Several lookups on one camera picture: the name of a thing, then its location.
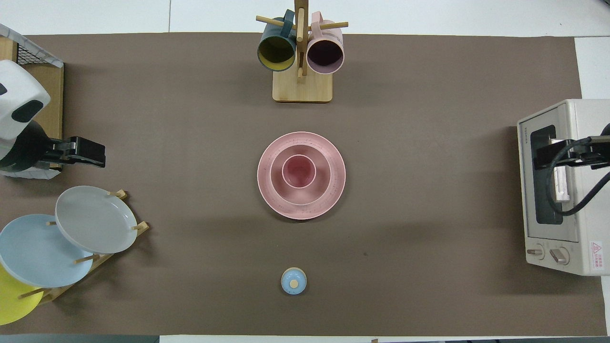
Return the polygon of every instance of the black cable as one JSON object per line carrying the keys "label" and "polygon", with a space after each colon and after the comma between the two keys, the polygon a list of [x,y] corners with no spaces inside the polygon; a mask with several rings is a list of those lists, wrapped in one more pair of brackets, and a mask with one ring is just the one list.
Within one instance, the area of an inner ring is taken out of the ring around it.
{"label": "black cable", "polygon": [[601,188],[604,187],[608,183],[608,181],[610,181],[610,173],[604,175],[604,177],[601,178],[599,182],[597,182],[597,184],[589,191],[589,193],[587,193],[587,195],[585,195],[584,198],[571,210],[562,211],[562,208],[558,206],[555,201],[553,201],[553,194],[551,192],[551,177],[553,176],[553,170],[555,169],[555,166],[557,166],[557,163],[559,163],[561,157],[563,157],[563,155],[565,155],[568,150],[574,148],[575,146],[588,145],[590,142],[591,137],[587,137],[575,140],[574,142],[566,145],[562,150],[560,150],[557,155],[555,155],[555,157],[551,161],[551,164],[548,166],[547,177],[545,180],[545,187],[547,190],[547,202],[551,206],[552,210],[557,214],[568,216],[573,215],[574,213],[582,210],[583,207],[585,207],[585,205],[588,204],[594,196],[596,196],[596,194],[601,190]]}

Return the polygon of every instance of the pink cup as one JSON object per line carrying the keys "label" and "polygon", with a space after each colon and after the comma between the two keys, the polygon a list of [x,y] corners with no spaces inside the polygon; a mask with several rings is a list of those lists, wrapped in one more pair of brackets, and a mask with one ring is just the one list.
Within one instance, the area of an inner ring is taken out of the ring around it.
{"label": "pink cup", "polygon": [[316,168],[311,158],[296,154],[288,157],[282,165],[282,178],[288,186],[302,189],[314,181]]}
{"label": "pink cup", "polygon": [[307,44],[307,65],[316,73],[333,74],[343,65],[343,34],[341,29],[321,30],[320,25],[334,21],[323,20],[320,11],[311,15],[311,35]]}

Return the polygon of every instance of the mug handle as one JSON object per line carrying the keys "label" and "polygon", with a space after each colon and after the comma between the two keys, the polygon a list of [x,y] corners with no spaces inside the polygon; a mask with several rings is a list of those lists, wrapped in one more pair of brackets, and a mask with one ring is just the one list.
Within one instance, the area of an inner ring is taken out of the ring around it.
{"label": "mug handle", "polygon": [[320,11],[311,14],[311,33],[315,39],[322,38],[322,30],[320,29],[320,22],[322,20],[322,13]]}
{"label": "mug handle", "polygon": [[282,31],[280,32],[280,35],[282,37],[288,38],[288,35],[290,34],[290,31],[292,30],[292,22],[295,19],[295,12],[291,11],[291,10],[286,10],[286,13],[284,14],[284,26],[282,26]]}

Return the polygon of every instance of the warning triangle symbol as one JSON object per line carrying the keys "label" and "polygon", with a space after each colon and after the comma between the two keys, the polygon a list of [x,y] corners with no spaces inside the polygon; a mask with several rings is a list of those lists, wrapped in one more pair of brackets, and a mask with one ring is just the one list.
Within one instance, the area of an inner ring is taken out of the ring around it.
{"label": "warning triangle symbol", "polygon": [[591,243],[592,247],[593,247],[593,253],[596,254],[598,251],[601,250],[601,247],[595,243]]}

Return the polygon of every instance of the mug rack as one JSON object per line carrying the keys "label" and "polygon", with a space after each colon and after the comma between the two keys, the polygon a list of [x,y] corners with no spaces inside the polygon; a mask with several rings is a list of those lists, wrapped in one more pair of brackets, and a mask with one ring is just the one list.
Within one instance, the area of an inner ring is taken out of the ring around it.
{"label": "mug rack", "polygon": [[[125,192],[124,190],[119,190],[117,192],[108,192],[108,195],[113,195],[115,197],[118,197],[121,200],[125,200],[128,196],[127,192]],[[55,225],[56,223],[54,222],[48,222],[47,225]],[[148,223],[146,222],[140,222],[137,226],[133,226],[132,229],[137,230],[137,236],[136,237],[140,237],[141,234],[143,234],[146,230],[148,230],[150,227],[148,226]],[[75,264],[77,263],[82,263],[85,261],[88,261],[90,259],[93,260],[93,264],[91,265],[91,269],[89,269],[89,272],[87,273],[87,275],[91,274],[92,271],[94,271],[97,267],[99,267],[102,263],[106,262],[109,258],[111,258],[114,254],[91,254],[90,256],[81,258],[81,259],[77,259],[74,261]],[[18,296],[19,299],[23,299],[25,297],[29,297],[31,295],[34,294],[38,294],[41,292],[43,293],[42,299],[40,300],[40,303],[38,303],[38,306],[48,303],[50,301],[55,300],[57,297],[59,297],[60,295],[62,295],[65,291],[67,291],[70,287],[74,286],[76,283],[74,284],[70,284],[64,287],[55,287],[55,288],[38,288],[38,289],[34,289],[31,292],[28,293],[24,293]]]}
{"label": "mug rack", "polygon": [[[272,97],[279,103],[328,103],[332,100],[332,74],[307,72],[305,53],[309,42],[309,0],[295,0],[296,63],[284,71],[273,72]],[[283,26],[279,20],[256,16],[256,20]],[[320,29],[348,27],[347,21],[320,25]]]}

